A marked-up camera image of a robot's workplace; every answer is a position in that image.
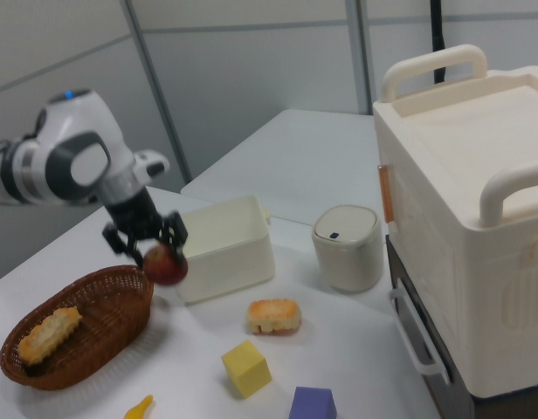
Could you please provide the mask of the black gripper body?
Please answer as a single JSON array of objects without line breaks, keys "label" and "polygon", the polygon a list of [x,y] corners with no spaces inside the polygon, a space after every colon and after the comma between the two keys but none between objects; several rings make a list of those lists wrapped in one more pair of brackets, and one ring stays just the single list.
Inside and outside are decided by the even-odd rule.
[{"label": "black gripper body", "polygon": [[145,187],[133,197],[106,204],[105,208],[112,219],[103,230],[106,239],[117,236],[119,232],[135,240],[158,238],[162,216]]}]

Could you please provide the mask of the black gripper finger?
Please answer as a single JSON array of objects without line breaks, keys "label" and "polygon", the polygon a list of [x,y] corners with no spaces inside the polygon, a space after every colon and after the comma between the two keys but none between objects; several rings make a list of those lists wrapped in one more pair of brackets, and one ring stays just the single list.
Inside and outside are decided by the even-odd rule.
[{"label": "black gripper finger", "polygon": [[131,235],[124,239],[120,235],[120,231],[113,223],[108,223],[103,231],[102,236],[107,241],[111,250],[120,255],[124,254],[132,258],[138,267],[143,266],[143,256],[137,247],[137,241]]},{"label": "black gripper finger", "polygon": [[169,248],[177,264],[184,264],[186,262],[183,255],[183,247],[187,238],[188,231],[178,211],[173,211],[167,216],[162,217],[161,227],[156,239]]}]

